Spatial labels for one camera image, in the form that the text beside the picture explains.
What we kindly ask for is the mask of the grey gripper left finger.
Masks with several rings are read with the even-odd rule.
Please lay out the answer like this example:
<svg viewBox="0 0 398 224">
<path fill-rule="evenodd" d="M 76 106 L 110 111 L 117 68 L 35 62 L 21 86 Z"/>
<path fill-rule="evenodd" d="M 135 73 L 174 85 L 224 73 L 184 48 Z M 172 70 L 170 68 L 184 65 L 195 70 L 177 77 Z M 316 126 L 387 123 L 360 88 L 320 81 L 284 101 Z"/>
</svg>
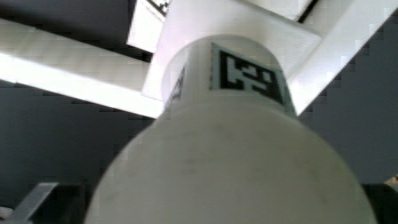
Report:
<svg viewBox="0 0 398 224">
<path fill-rule="evenodd" d="M 55 187 L 58 186 L 57 182 L 41 182 L 30 193 L 26 194 L 19 205 L 10 213 L 10 216 L 0 221 L 0 224 L 33 224 L 30 218 L 35 211 L 44 203 L 44 200 L 53 192 Z"/>
</svg>

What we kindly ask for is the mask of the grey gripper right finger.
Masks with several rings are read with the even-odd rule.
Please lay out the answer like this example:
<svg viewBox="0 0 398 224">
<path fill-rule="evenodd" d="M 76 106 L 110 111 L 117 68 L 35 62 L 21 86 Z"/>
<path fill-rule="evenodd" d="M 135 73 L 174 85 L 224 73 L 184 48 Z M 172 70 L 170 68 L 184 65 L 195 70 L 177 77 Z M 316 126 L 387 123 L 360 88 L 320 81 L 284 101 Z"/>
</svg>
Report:
<svg viewBox="0 0 398 224">
<path fill-rule="evenodd" d="M 376 184 L 362 185 L 378 224 L 398 224 L 398 174 Z"/>
</svg>

